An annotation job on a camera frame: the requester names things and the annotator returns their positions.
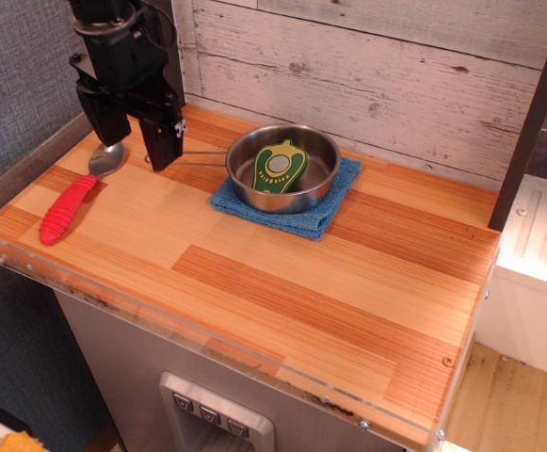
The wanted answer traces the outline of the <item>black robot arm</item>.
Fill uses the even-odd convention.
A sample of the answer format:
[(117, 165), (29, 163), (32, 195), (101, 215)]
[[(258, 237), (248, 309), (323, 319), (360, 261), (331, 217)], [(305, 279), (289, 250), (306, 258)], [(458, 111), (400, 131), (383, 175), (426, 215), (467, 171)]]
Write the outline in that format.
[(155, 172), (183, 154), (185, 120), (178, 89), (165, 76), (176, 48), (172, 17), (148, 1), (71, 1), (73, 28), (86, 46), (70, 64), (76, 92), (97, 137), (106, 146), (139, 121)]

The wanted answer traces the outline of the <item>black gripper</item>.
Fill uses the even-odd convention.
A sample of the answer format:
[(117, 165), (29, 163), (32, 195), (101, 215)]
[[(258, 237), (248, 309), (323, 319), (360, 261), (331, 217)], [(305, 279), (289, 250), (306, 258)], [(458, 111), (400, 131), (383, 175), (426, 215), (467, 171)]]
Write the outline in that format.
[(155, 172), (165, 170), (183, 154), (183, 128), (159, 123), (158, 115), (133, 91), (131, 26), (90, 33), (80, 30), (87, 51), (75, 54), (70, 64), (77, 70), (77, 95), (97, 137), (105, 146), (123, 141), (130, 133), (129, 115), (138, 119)]

